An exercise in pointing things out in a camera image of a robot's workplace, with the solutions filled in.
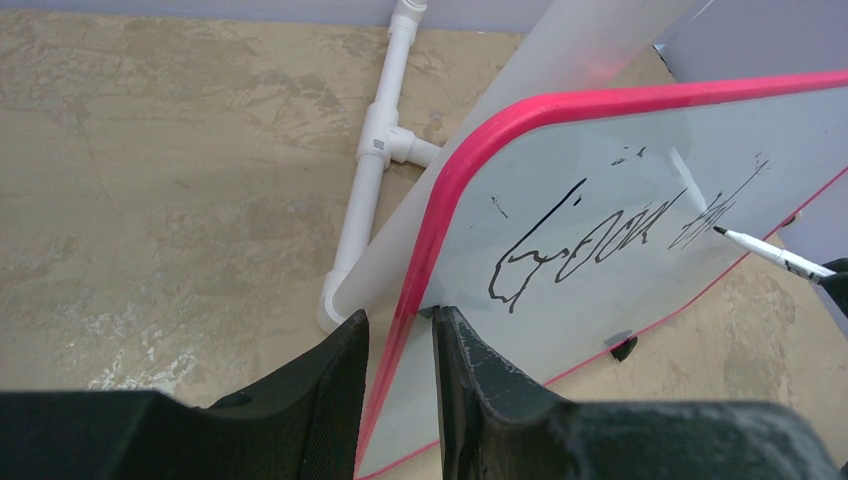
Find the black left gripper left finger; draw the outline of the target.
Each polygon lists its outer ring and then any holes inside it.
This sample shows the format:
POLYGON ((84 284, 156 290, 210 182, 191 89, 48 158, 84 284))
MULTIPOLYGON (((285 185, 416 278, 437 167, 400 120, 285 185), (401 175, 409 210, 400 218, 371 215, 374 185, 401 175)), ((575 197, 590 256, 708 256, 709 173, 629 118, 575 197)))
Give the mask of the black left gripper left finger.
POLYGON ((5 479, 350 479, 369 354, 355 312, 206 408, 155 390, 5 392, 5 479))

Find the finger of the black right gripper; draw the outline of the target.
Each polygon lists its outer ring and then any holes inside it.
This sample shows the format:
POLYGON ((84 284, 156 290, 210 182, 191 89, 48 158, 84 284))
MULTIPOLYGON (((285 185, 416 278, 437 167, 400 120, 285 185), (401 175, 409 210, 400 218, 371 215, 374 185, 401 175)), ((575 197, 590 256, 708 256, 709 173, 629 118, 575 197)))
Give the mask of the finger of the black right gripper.
POLYGON ((848 259, 839 258, 823 264, 823 267, 834 272, 823 278, 820 285, 827 292, 841 313, 848 316, 848 259))

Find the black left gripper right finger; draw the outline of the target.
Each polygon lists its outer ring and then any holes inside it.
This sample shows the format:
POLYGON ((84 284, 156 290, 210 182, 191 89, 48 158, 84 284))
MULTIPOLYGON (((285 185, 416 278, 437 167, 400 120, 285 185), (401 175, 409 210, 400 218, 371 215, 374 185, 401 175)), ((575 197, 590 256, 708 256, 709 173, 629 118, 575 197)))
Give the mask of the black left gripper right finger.
POLYGON ((758 401, 575 403, 486 344, 456 307, 431 315, 446 479, 838 479, 791 409, 758 401))

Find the black white marker pen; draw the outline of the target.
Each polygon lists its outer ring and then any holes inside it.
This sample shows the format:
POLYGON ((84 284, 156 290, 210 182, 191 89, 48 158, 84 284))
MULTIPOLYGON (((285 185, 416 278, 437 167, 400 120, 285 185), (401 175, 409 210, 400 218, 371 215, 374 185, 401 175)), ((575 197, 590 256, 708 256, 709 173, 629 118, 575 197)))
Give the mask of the black white marker pen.
POLYGON ((798 277, 804 278, 812 284, 818 285, 822 280, 836 274, 834 270, 753 236, 719 226, 713 226, 712 229, 747 252, 759 256, 798 277))

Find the pink-framed whiteboard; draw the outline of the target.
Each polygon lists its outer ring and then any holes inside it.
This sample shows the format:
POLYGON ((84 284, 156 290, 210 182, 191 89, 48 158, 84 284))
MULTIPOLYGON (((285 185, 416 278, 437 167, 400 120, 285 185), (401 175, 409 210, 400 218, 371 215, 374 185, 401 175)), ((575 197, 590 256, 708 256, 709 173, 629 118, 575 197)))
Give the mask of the pink-framed whiteboard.
POLYGON ((565 185, 451 259, 436 283, 483 269, 482 298, 450 287, 405 326, 392 319, 363 412, 356 475, 371 479, 438 438, 432 333, 455 306, 534 380, 554 381, 691 305, 742 251, 712 229, 765 238, 847 170, 847 74, 808 73, 608 89, 556 123, 565 185))

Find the black whiteboard foot left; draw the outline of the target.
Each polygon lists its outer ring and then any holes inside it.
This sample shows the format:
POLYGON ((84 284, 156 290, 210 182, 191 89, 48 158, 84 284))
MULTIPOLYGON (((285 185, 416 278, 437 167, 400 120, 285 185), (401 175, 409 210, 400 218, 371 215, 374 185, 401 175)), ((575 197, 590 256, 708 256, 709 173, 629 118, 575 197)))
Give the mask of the black whiteboard foot left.
POLYGON ((635 350, 639 338, 637 336, 628 337, 622 343, 610 350, 611 356, 619 363, 624 362, 635 350))

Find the white PVC pole middle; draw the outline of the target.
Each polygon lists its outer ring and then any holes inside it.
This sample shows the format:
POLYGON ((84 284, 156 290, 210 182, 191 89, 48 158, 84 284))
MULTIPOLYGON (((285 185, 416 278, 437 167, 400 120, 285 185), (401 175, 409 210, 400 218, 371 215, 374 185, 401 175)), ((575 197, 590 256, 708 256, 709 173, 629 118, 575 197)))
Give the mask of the white PVC pole middle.
POLYGON ((339 243, 317 307, 317 323, 327 334, 346 319, 333 305, 334 295, 369 244, 383 171, 391 161, 428 167, 441 150, 398 124, 408 54, 426 10, 425 1, 401 0, 391 16, 376 95, 366 110, 357 145, 357 166, 339 243))

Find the white pvc pole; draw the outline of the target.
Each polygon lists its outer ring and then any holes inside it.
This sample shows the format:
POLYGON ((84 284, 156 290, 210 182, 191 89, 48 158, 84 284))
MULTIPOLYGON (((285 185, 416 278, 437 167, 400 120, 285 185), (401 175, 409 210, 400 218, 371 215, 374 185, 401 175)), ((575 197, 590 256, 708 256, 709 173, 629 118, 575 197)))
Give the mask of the white pvc pole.
POLYGON ((450 287, 482 298, 483 269, 462 281, 433 282, 451 259, 498 239, 494 211, 514 226, 530 195, 564 186, 553 126, 614 103, 607 89, 626 67, 690 8, 687 1, 556 1, 370 241, 334 295, 346 318, 401 282, 394 324, 405 326, 450 287))
POLYGON ((357 145, 357 166, 339 243, 317 307, 317 323, 327 334, 346 319, 333 305, 334 295, 369 244, 383 171, 391 161, 428 167, 441 150, 398 124, 408 54, 426 10, 425 1, 401 0, 391 16, 376 95, 366 110, 357 145))

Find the white PVC pole left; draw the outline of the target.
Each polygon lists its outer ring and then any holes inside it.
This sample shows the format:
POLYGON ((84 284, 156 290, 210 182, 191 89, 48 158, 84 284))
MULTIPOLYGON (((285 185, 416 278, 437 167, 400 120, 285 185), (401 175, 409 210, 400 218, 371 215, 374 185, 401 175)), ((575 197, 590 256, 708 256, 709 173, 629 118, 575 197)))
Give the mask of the white PVC pole left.
POLYGON ((564 186, 553 126, 614 103, 607 89, 626 67, 690 8, 687 1, 556 1, 370 241, 334 295, 346 318, 401 282, 394 324, 405 326, 450 287, 482 298, 483 269, 462 281, 433 282, 451 259, 498 239, 494 211, 514 226, 530 195, 564 186))

